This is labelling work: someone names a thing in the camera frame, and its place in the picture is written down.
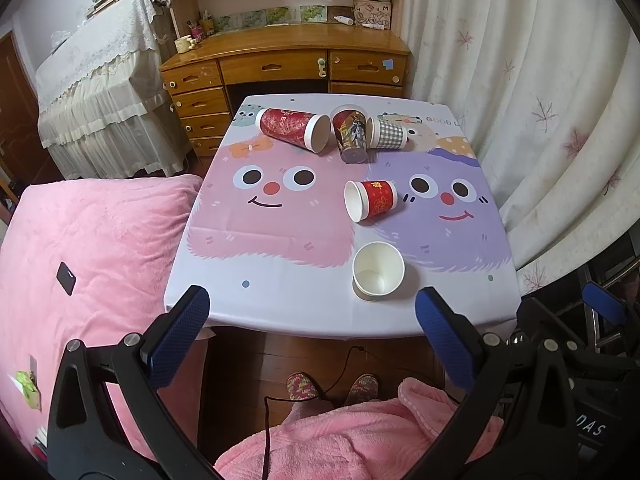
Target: black cable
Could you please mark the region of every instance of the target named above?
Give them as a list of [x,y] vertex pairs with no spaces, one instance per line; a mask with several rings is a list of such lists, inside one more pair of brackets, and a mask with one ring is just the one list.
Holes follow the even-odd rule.
[[[395,366],[393,364],[390,364],[384,359],[366,350],[364,346],[352,346],[351,348],[349,348],[349,351],[347,352],[347,357],[344,360],[344,366],[342,367],[342,371],[340,372],[340,375],[338,376],[338,378],[335,380],[334,384],[329,386],[324,391],[320,390],[318,395],[316,395],[315,397],[310,397],[309,399],[302,399],[302,400],[279,399],[277,397],[270,397],[270,396],[264,397],[264,457],[262,459],[262,480],[268,480],[268,477],[269,477],[269,455],[271,452],[271,434],[270,434],[271,432],[269,427],[269,401],[278,400],[281,402],[308,402],[309,400],[321,399],[323,396],[326,396],[327,393],[333,390],[334,387],[340,382],[345,371],[347,371],[347,366],[349,364],[349,357],[351,357],[351,352],[353,352],[354,350],[358,350],[359,352],[364,352],[366,355],[370,355],[374,359],[377,359],[378,361],[380,361],[382,364],[389,366],[391,368],[395,368],[396,370],[402,370],[403,372],[409,372],[413,375],[422,376],[425,379],[424,380],[425,383],[427,383],[429,386],[433,386],[434,388],[437,388],[436,384],[433,383],[433,380],[427,375],[423,374],[422,372],[419,372],[417,370],[411,370],[411,368],[403,368],[400,366]],[[451,397],[449,394],[447,394],[447,396],[449,397],[449,399],[455,402],[456,405],[459,404],[459,402],[453,397]]]

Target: desk drawer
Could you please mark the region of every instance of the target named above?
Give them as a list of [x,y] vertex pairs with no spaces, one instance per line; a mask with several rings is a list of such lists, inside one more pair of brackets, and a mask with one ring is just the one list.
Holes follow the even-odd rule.
[[369,83],[339,83],[331,81],[332,94],[379,95],[382,97],[402,97],[401,86],[372,85]]
[[220,59],[220,70],[225,84],[283,79],[322,79],[318,60],[326,61],[325,50],[275,50],[260,54]]
[[209,88],[172,96],[180,117],[228,112],[222,88]]
[[190,139],[223,136],[229,124],[231,124],[231,114],[227,113],[196,115],[182,120],[182,126]]
[[162,78],[171,95],[222,85],[215,59],[167,70],[162,72]]
[[359,50],[332,50],[330,59],[332,81],[396,86],[404,84],[405,56]]
[[214,156],[224,136],[189,139],[197,156]]

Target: black phone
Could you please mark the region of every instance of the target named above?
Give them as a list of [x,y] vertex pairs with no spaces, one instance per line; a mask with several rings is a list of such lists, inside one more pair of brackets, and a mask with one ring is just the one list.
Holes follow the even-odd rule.
[[74,286],[76,286],[76,276],[69,270],[65,262],[60,262],[56,278],[58,279],[58,283],[62,285],[62,288],[65,289],[65,292],[71,296],[71,293],[74,291]]

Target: bed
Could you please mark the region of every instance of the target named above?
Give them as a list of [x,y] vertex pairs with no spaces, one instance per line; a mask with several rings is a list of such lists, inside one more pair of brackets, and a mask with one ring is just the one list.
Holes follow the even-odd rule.
[[[183,175],[26,189],[0,246],[0,411],[25,446],[46,430],[68,341],[116,344],[164,312],[164,288],[201,183]],[[56,279],[61,262],[76,276],[71,296]],[[194,342],[173,383],[159,391],[195,444],[206,343]],[[12,379],[33,367],[32,357],[40,410]],[[131,445],[151,458],[117,386],[110,394]]]
[[158,2],[118,1],[38,68],[40,140],[67,180],[182,169],[191,145],[159,71],[175,33]]

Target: pink towel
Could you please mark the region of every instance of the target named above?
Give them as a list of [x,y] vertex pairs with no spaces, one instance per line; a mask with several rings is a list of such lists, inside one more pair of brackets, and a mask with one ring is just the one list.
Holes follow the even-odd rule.
[[[447,394],[407,378],[398,397],[364,402],[271,428],[270,480],[399,479],[447,425],[456,405]],[[502,428],[492,416],[474,460],[487,453]],[[264,432],[233,446],[216,462],[225,480],[259,480]]]

